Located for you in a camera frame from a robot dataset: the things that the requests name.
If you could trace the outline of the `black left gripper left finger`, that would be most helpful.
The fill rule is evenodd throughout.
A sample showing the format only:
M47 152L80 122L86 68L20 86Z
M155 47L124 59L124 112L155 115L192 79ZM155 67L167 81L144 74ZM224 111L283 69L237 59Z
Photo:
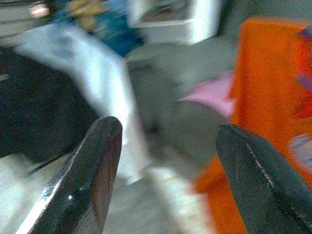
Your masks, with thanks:
M122 124L98 118L64 166L52 176L19 234L101 234L122 147Z

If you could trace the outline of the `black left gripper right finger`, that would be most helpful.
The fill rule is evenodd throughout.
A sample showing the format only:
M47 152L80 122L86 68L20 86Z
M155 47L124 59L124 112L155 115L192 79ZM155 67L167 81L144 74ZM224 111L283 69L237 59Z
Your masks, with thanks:
M269 141L222 124L216 149L248 233L312 232L312 191Z

